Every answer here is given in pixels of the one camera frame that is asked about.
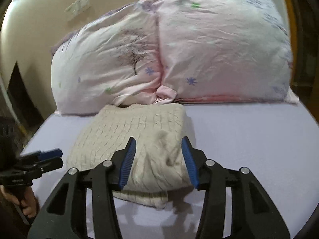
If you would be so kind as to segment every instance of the folded sweater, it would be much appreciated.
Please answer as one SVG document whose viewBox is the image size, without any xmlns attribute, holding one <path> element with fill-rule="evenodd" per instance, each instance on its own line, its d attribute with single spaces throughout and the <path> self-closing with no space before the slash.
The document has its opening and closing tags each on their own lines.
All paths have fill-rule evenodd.
<svg viewBox="0 0 319 239">
<path fill-rule="evenodd" d="M 180 104 L 106 105 L 77 138 L 67 165 L 80 171 L 94 168 L 134 137 L 137 148 L 127 185 L 114 196 L 162 208 L 167 191 L 190 185 L 181 153 L 184 118 Z"/>
</svg>

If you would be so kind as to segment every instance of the hand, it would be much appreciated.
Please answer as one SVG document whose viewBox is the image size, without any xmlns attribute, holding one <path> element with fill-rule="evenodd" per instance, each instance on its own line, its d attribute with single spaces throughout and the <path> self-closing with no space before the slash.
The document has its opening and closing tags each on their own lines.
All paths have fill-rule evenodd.
<svg viewBox="0 0 319 239">
<path fill-rule="evenodd" d="M 0 190 L 7 201 L 12 202 L 16 205 L 20 205 L 20 202 L 17 199 L 17 197 L 12 195 L 8 190 L 6 190 L 3 185 L 0 185 Z M 36 216 L 37 202 L 31 187 L 26 188 L 24 193 L 24 199 L 21 200 L 21 206 L 23 207 L 22 212 L 25 216 L 28 216 L 28 218 Z"/>
</svg>

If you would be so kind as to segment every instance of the power outlet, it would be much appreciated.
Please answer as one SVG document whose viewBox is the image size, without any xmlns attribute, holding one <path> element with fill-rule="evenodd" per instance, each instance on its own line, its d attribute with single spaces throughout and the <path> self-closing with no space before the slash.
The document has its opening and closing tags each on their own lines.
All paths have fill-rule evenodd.
<svg viewBox="0 0 319 239">
<path fill-rule="evenodd" d="M 90 7 L 90 0 L 76 0 L 68 6 L 64 12 L 67 14 L 68 20 L 72 20 L 76 15 L 84 12 Z"/>
</svg>

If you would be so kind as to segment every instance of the beige knit sweater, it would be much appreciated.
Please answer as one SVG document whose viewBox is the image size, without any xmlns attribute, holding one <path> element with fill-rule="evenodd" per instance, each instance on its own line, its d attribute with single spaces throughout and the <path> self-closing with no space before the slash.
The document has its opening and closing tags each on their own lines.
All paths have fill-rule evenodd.
<svg viewBox="0 0 319 239">
<path fill-rule="evenodd" d="M 77 138 L 67 165 L 81 171 L 94 168 L 125 148 L 132 136 L 137 149 L 130 177 L 125 191 L 114 196 L 162 208 L 167 191 L 190 185 L 181 153 L 184 118 L 180 104 L 106 105 Z"/>
</svg>

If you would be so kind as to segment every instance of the fitted sheet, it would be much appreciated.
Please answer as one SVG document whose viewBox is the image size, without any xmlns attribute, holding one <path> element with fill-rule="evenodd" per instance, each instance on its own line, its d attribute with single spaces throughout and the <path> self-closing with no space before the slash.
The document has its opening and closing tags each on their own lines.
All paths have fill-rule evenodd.
<svg viewBox="0 0 319 239">
<path fill-rule="evenodd" d="M 307 109 L 302 104 L 196 104 L 185 108 L 193 147 L 223 167 L 249 167 L 294 237 L 319 202 L 319 128 Z M 78 134 L 91 119 L 51 115 L 24 153 L 60 148 L 65 162 Z M 40 205 L 65 172 L 64 166 L 34 180 Z M 194 238 L 204 194 L 190 188 L 172 191 L 163 210 L 114 199 L 123 238 Z M 88 235 L 94 237 L 90 190 L 87 196 Z M 224 236 L 230 234 L 230 202 L 227 190 Z"/>
</svg>

